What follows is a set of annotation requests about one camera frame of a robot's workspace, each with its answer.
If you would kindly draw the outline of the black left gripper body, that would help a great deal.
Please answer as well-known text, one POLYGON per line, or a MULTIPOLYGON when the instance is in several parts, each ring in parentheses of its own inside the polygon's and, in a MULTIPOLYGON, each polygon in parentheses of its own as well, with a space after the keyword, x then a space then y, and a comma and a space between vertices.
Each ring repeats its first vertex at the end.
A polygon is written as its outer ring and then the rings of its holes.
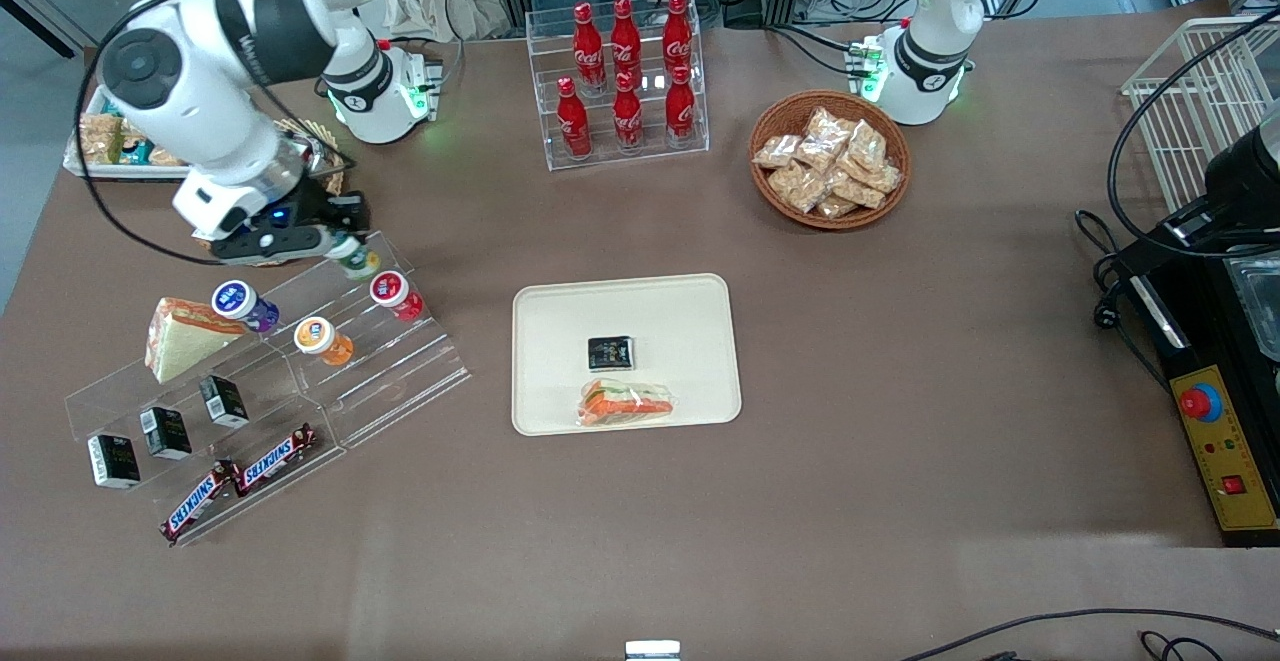
POLYGON ((1204 196, 1215 234, 1279 227, 1279 123, 1263 120, 1208 165, 1204 196))

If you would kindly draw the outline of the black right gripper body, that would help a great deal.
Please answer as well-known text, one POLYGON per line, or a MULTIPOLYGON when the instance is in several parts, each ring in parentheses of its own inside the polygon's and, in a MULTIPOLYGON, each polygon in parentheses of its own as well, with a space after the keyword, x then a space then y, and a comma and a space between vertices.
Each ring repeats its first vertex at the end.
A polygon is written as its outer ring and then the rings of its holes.
POLYGON ((256 231, 287 231, 303 225, 347 229, 347 216, 335 195, 317 184, 300 184, 283 199, 247 218, 236 228, 236 237, 256 231))

